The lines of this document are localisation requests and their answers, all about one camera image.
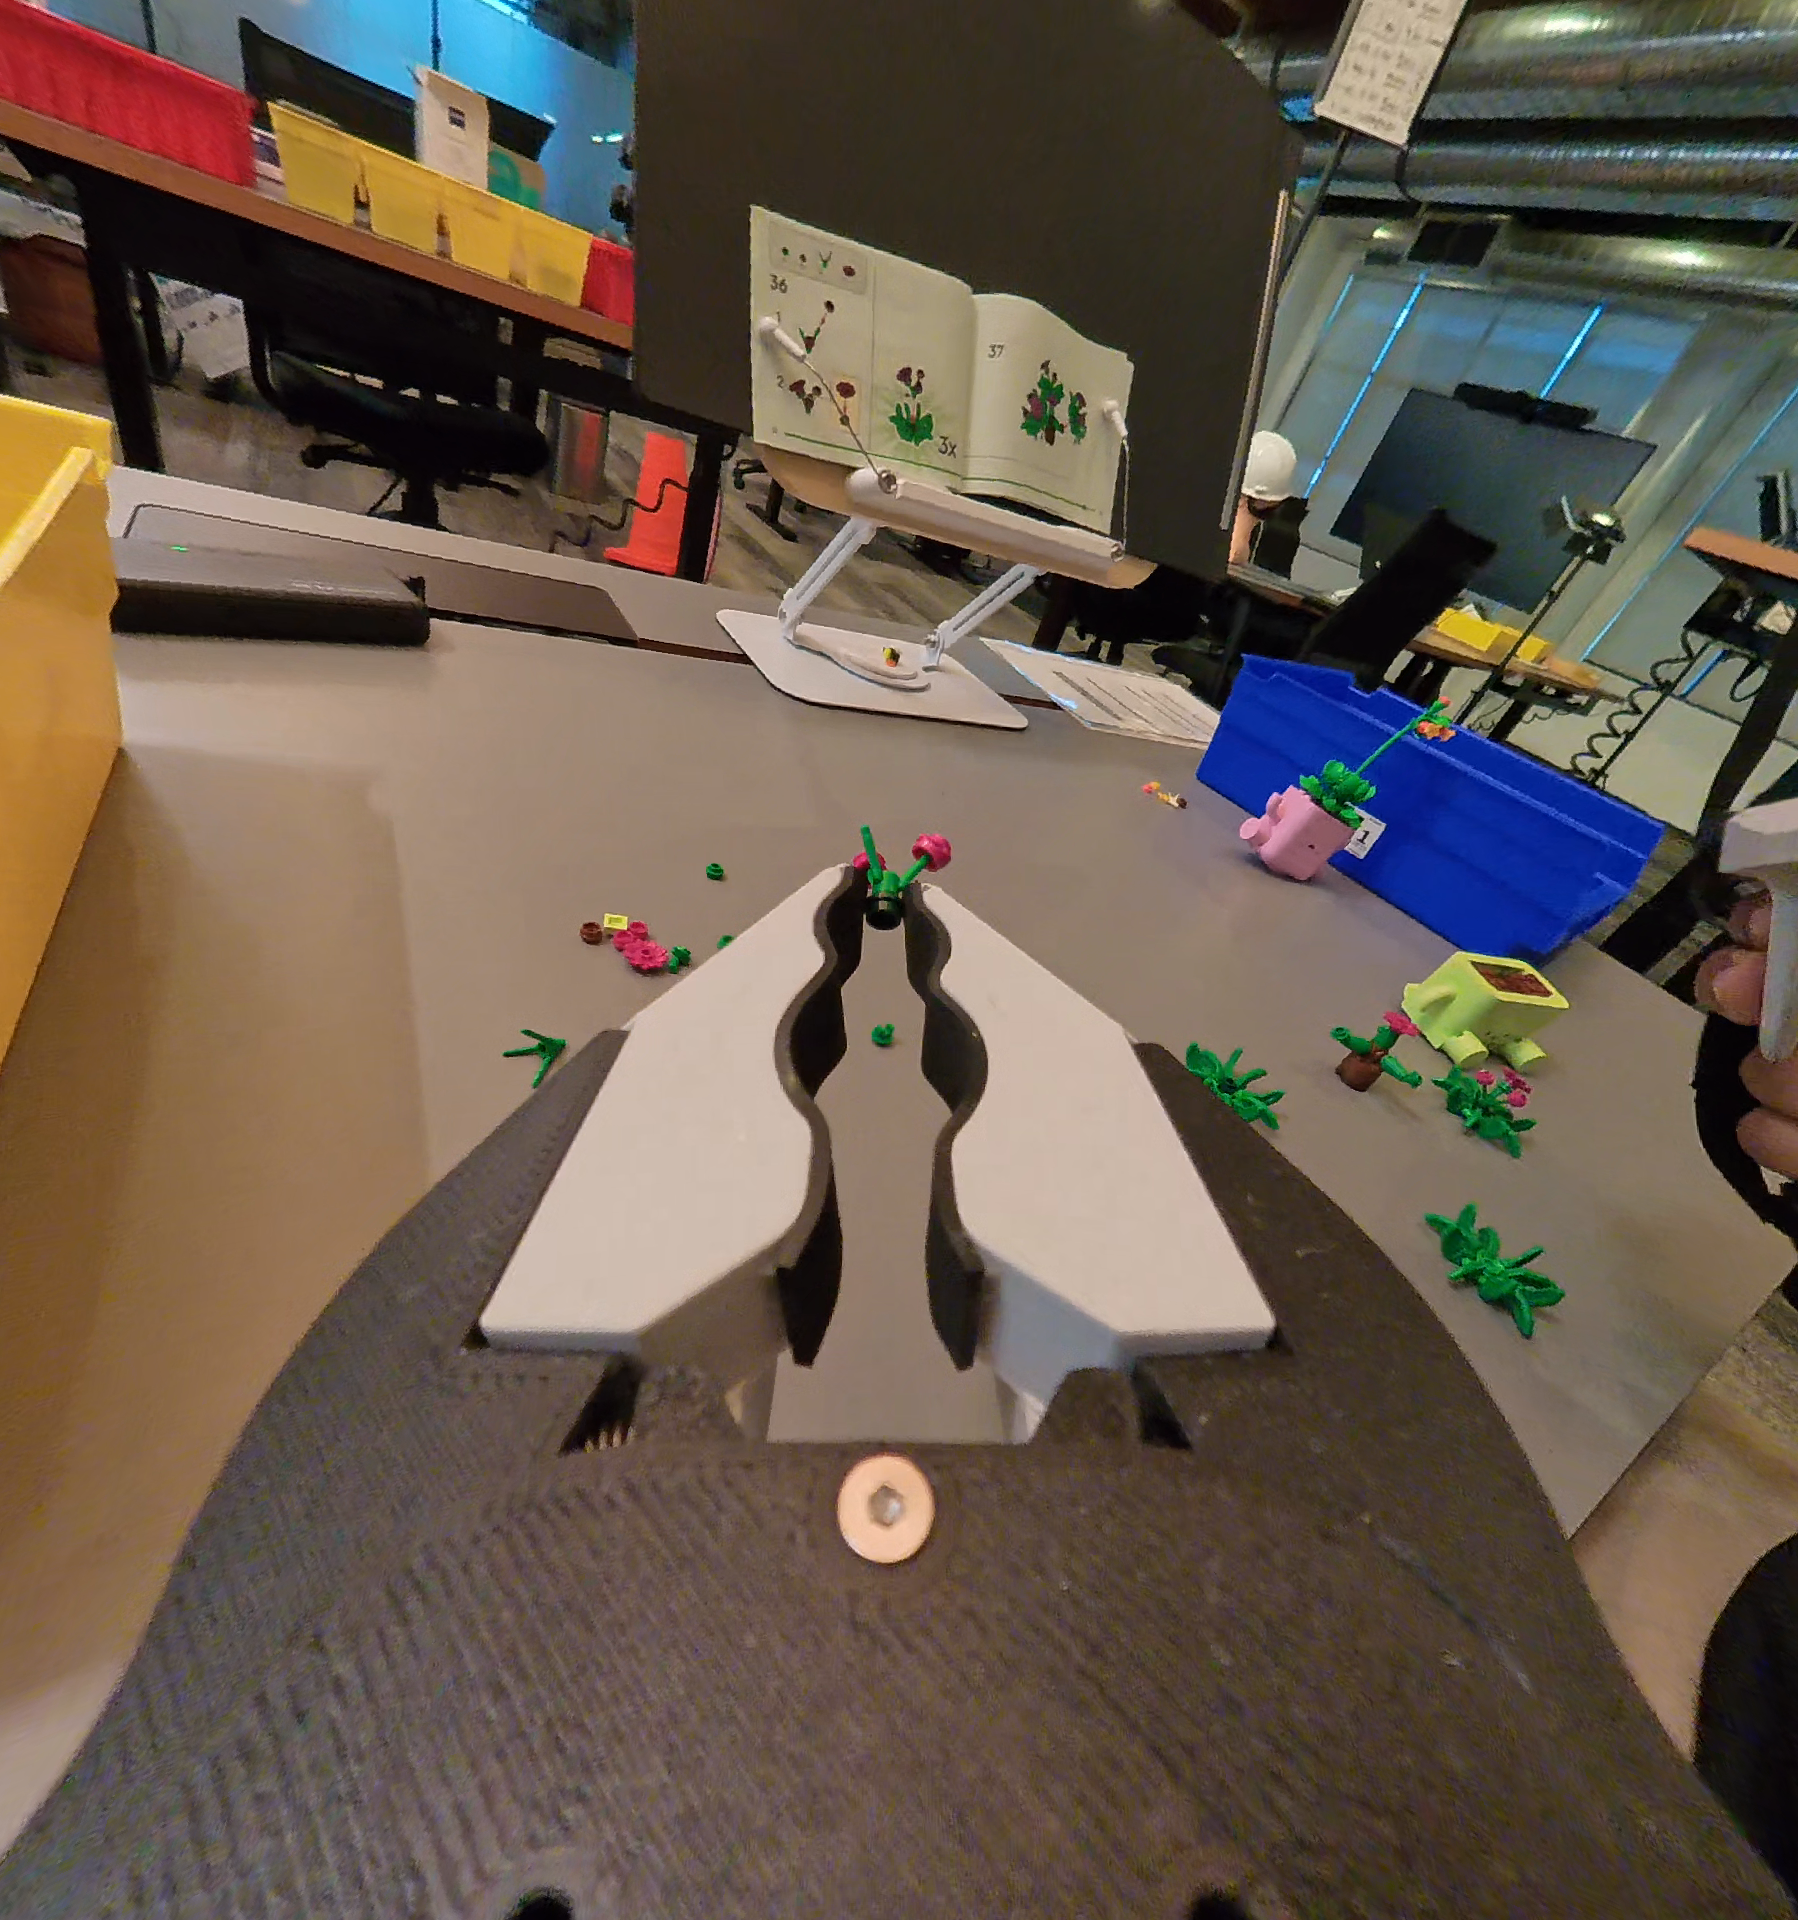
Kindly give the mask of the open instruction booklet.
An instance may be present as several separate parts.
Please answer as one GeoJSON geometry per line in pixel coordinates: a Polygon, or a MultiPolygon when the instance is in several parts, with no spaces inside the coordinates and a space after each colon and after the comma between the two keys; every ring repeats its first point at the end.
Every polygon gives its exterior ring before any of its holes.
{"type": "Polygon", "coordinates": [[[1126,353],[1047,308],[748,207],[750,440],[1000,498],[1097,536],[1126,464],[1126,353]]]}

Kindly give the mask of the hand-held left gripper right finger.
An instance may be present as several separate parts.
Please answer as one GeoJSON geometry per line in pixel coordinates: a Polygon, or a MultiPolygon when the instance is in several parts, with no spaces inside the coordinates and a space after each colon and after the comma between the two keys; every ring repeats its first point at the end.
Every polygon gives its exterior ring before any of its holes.
{"type": "Polygon", "coordinates": [[[1275,1313],[1126,1029],[946,887],[906,908],[920,1065],[946,1105],[925,1273],[959,1369],[1029,1442],[1079,1372],[1252,1354],[1275,1313]]]}

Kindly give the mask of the hanging paper sheet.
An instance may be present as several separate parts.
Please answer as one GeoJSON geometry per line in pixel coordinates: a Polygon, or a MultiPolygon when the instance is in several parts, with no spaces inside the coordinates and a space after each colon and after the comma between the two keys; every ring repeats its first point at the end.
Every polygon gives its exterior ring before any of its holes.
{"type": "Polygon", "coordinates": [[[1409,147],[1468,1],[1352,1],[1312,86],[1313,121],[1409,147]]]}

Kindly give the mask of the green toy plant pink flowers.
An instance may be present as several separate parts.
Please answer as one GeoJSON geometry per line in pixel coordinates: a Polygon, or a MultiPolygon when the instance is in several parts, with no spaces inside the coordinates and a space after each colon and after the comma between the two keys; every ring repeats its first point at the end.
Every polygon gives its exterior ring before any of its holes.
{"type": "Polygon", "coordinates": [[[1532,1088],[1518,1072],[1454,1065],[1434,1088],[1447,1114],[1470,1137],[1498,1147],[1511,1160],[1523,1156],[1523,1138],[1536,1119],[1527,1114],[1532,1088]]]}

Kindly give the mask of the red plastic bin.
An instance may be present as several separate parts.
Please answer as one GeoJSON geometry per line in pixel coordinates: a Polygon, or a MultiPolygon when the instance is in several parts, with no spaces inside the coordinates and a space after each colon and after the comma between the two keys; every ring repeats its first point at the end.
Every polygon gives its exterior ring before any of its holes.
{"type": "Polygon", "coordinates": [[[34,4],[0,1],[0,100],[256,187],[247,93],[34,4]]]}

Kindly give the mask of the dark desk divider panel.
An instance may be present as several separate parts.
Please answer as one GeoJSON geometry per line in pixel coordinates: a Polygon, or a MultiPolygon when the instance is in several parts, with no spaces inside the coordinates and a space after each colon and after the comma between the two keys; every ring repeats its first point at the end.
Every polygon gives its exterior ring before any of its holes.
{"type": "Polygon", "coordinates": [[[748,427],[748,212],[790,213],[1124,351],[1126,546],[1223,578],[1298,134],[1219,36],[1104,1],[642,1],[632,27],[655,411],[748,427]]]}

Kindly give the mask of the orange cone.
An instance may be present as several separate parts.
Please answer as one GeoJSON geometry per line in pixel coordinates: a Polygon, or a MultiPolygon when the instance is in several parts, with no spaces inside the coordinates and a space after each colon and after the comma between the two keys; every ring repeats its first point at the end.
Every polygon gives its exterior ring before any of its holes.
{"type": "Polygon", "coordinates": [[[638,485],[623,502],[623,527],[600,550],[603,563],[675,578],[691,481],[689,444],[663,430],[651,430],[642,449],[638,485]]]}

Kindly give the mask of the large blue plastic bin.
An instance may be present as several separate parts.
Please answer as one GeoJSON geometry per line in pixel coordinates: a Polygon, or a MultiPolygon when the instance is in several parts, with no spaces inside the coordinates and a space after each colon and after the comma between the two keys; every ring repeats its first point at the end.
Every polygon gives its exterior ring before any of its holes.
{"type": "MultiPolygon", "coordinates": [[[[1362,764],[1417,713],[1343,668],[1250,656],[1198,777],[1258,814],[1328,763],[1362,764]]],[[[1631,893],[1663,837],[1631,804],[1471,729],[1409,734],[1365,777],[1376,834],[1333,868],[1471,952],[1550,959],[1631,893]]]]}

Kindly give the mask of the white book stand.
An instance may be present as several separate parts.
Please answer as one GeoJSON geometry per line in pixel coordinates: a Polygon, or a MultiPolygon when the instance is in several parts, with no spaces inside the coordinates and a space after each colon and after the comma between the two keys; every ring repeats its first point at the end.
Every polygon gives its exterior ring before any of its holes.
{"type": "Polygon", "coordinates": [[[736,612],[723,615],[721,623],[770,683],[814,705],[1016,727],[1003,700],[952,658],[952,645],[1043,571],[1106,583],[1126,563],[1128,427],[1111,536],[1000,498],[946,492],[940,485],[896,478],[871,466],[846,468],[757,444],[754,449],[783,492],[836,513],[841,525],[781,593],[774,615],[736,612]],[[922,640],[882,640],[863,629],[828,623],[817,615],[821,597],[879,531],[964,544],[1003,563],[1003,573],[959,612],[946,615],[922,640]]]}

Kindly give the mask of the green toy leaf cluster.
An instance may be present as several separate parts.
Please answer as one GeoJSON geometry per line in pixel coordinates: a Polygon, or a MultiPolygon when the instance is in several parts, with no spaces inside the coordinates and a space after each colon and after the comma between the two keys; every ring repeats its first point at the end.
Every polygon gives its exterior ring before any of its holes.
{"type": "Polygon", "coordinates": [[[1541,1318],[1565,1301],[1565,1291],[1536,1267],[1545,1248],[1511,1253],[1474,1203],[1450,1216],[1423,1214],[1423,1226],[1437,1239],[1449,1284],[1505,1313],[1523,1339],[1532,1339],[1541,1318]]]}
{"type": "Polygon", "coordinates": [[[1201,1043],[1187,1043],[1183,1063],[1225,1109],[1246,1121],[1278,1131],[1277,1107],[1285,1101],[1285,1090],[1271,1086],[1265,1068],[1248,1068],[1240,1047],[1220,1056],[1201,1043]]]}

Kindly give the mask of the yellow storage bin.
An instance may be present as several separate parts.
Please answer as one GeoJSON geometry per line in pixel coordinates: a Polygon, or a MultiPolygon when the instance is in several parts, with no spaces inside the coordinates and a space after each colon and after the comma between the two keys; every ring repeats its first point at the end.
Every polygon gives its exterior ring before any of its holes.
{"type": "Polygon", "coordinates": [[[579,306],[590,232],[274,102],[287,203],[579,306]]]}

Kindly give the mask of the pink toy flower brown base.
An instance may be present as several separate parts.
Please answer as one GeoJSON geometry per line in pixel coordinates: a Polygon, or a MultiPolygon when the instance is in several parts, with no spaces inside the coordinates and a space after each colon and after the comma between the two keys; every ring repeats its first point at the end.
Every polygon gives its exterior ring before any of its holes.
{"type": "Polygon", "coordinates": [[[1330,1038],[1343,1047],[1334,1068],[1339,1081],[1357,1092],[1371,1090],[1383,1078],[1408,1088],[1420,1088],[1423,1076],[1395,1058],[1395,1049],[1406,1036],[1420,1038],[1421,1031],[1402,1009],[1383,1013],[1371,1033],[1356,1033],[1344,1025],[1334,1025],[1330,1038]]]}

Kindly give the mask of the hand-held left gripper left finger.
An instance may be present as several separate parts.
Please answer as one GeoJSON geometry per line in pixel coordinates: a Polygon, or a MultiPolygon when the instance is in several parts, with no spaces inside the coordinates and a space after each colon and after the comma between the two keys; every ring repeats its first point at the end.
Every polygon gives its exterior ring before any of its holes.
{"type": "Polygon", "coordinates": [[[859,872],[826,868],[606,1031],[598,1088],[478,1332],[492,1350],[689,1366],[764,1437],[811,1363],[841,1236],[817,1090],[846,1051],[859,872]]]}

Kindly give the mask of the lime toy flower pot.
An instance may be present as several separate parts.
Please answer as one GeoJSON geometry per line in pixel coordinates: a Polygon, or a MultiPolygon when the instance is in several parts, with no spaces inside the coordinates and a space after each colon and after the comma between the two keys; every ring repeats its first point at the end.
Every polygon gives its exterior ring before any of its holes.
{"type": "Polygon", "coordinates": [[[1402,1013],[1456,1068],[1535,1068],[1546,1058],[1541,1033],[1568,1009],[1569,999],[1529,963],[1471,952],[1456,952],[1402,990],[1402,1013]]]}

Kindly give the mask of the black standing desk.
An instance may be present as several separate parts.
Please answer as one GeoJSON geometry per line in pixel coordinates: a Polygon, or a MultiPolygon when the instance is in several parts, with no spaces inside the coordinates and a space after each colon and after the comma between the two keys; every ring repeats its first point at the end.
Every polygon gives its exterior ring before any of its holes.
{"type": "Polygon", "coordinates": [[[1719,578],[1694,612],[1694,628],[1737,661],[1731,694],[1745,700],[1786,637],[1773,612],[1798,612],[1798,550],[1709,525],[1689,530],[1680,544],[1719,578]]]}

